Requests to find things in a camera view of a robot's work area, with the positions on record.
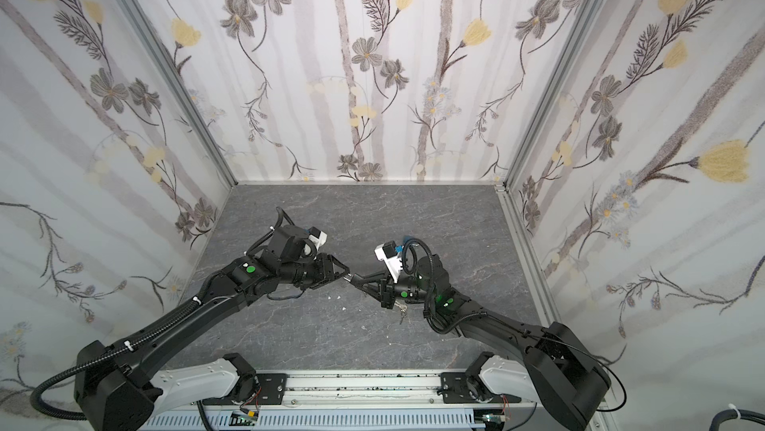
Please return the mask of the brass and silver key bunch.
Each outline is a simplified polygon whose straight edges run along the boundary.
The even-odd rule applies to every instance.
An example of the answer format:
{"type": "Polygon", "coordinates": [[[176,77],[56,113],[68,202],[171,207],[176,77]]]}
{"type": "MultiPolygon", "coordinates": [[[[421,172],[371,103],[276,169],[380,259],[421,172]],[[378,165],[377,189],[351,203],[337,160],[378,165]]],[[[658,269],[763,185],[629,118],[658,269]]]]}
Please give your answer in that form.
{"type": "Polygon", "coordinates": [[[408,316],[408,305],[404,303],[396,302],[394,303],[394,307],[400,313],[400,324],[402,325],[404,321],[406,320],[406,317],[408,316]]]}

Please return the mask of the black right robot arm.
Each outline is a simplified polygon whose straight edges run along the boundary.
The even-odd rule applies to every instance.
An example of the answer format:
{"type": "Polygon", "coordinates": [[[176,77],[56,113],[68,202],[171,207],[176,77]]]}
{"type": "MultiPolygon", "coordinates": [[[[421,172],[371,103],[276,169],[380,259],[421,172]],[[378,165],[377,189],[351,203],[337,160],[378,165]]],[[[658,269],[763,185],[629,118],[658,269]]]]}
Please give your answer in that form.
{"type": "Polygon", "coordinates": [[[526,368],[539,402],[559,424],[584,430],[612,386],[601,364],[574,335],[554,321],[548,327],[522,323],[490,311],[458,291],[440,258],[422,258],[412,273],[394,279],[388,270],[347,281],[390,309],[396,300],[422,304],[428,325],[439,335],[457,333],[480,341],[526,368]]]}

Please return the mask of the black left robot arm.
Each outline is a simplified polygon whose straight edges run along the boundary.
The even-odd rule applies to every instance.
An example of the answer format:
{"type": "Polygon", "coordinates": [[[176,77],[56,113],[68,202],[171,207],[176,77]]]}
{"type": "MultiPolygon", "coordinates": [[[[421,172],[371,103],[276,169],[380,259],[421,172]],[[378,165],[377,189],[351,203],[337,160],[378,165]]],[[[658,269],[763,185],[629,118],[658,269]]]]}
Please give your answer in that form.
{"type": "Polygon", "coordinates": [[[96,430],[137,430],[163,392],[153,377],[204,333],[275,292],[282,284],[314,290],[350,269],[321,253],[316,228],[283,225],[208,276],[199,291],[154,323],[110,345],[93,341],[77,355],[74,398],[96,430]]]}

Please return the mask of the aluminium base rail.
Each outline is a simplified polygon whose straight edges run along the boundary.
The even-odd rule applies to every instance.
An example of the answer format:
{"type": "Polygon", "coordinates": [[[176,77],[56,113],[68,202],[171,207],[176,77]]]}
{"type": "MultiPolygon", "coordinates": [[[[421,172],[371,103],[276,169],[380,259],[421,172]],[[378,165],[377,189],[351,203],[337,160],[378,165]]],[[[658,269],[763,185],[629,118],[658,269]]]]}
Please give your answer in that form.
{"type": "Polygon", "coordinates": [[[120,397],[110,405],[109,417],[120,406],[145,423],[161,413],[206,401],[215,405],[299,407],[331,406],[342,402],[380,406],[472,405],[530,401],[548,412],[596,410],[609,385],[591,370],[526,368],[484,353],[466,370],[356,370],[257,372],[247,365],[219,359],[193,367],[162,370],[151,380],[157,393],[147,404],[120,397]]]}

